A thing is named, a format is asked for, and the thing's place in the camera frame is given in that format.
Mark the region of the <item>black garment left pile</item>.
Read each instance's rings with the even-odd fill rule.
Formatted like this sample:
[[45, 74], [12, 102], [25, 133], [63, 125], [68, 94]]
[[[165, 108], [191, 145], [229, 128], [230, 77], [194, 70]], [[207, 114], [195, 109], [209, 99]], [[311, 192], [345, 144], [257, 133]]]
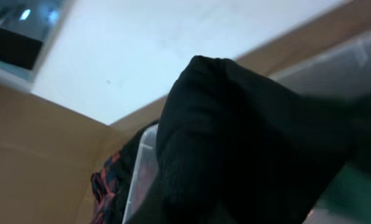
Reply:
[[113, 198], [104, 214], [106, 223], [122, 223], [141, 137], [145, 130], [158, 122], [159, 120], [156, 119], [137, 131], [105, 162], [105, 180], [108, 189], [113, 193]]

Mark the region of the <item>black cloth with band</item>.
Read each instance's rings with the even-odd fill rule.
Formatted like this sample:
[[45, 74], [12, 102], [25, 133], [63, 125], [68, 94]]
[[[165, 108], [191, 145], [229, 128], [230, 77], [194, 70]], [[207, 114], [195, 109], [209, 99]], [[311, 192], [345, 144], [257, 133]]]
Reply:
[[302, 96], [195, 56], [167, 96], [156, 158], [131, 223], [302, 223], [346, 163], [371, 174], [371, 93]]

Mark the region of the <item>clear plastic storage bin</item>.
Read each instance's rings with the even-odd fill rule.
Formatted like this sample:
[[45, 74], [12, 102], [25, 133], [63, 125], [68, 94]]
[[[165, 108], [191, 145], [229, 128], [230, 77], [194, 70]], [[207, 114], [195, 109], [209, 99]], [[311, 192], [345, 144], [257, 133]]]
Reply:
[[[270, 78], [299, 93], [357, 97], [371, 90], [371, 31], [327, 50]], [[157, 174], [155, 155], [158, 126], [141, 136], [124, 211], [126, 223], [144, 200]]]

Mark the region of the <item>dark green cloth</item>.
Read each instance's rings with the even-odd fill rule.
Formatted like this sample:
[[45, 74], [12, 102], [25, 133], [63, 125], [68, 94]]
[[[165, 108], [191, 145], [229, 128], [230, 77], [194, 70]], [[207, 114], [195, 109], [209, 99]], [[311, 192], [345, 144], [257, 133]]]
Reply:
[[320, 196], [316, 208], [359, 223], [371, 223], [371, 175], [345, 166]]

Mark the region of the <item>red navy plaid shirt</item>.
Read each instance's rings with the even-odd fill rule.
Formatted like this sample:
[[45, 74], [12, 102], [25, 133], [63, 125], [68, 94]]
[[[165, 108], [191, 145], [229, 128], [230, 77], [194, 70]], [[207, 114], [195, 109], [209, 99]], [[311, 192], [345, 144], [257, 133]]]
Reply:
[[93, 173], [90, 178], [95, 199], [91, 224], [122, 223], [123, 212], [116, 203], [120, 189], [117, 171], [114, 171], [120, 157], [119, 152], [114, 153], [104, 163], [102, 170]]

